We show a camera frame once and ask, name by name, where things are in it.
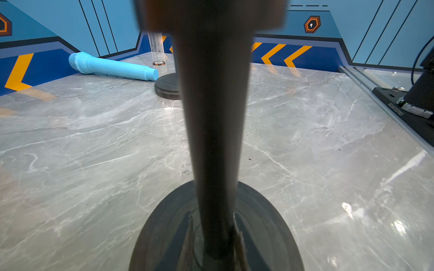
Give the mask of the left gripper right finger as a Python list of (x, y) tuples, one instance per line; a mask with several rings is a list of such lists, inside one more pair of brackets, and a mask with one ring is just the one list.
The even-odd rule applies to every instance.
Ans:
[(239, 212), (234, 213), (236, 223), (236, 256), (241, 271), (270, 271), (270, 242), (266, 230), (259, 220), (247, 218)]

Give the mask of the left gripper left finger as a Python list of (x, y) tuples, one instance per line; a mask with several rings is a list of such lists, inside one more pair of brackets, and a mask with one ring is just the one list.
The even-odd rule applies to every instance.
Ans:
[(186, 213), (155, 271), (191, 271), (194, 256), (193, 218)]

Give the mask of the black round stand base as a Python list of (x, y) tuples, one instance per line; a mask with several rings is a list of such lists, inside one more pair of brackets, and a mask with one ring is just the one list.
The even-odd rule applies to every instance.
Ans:
[(154, 84), (154, 90), (156, 95), (162, 98), (181, 100), (177, 73), (168, 73), (158, 78)]

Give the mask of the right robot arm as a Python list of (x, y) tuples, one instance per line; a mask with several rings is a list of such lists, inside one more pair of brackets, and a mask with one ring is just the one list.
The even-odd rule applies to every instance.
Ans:
[(425, 119), (434, 119), (434, 49), (422, 62), (424, 72), (397, 105)]

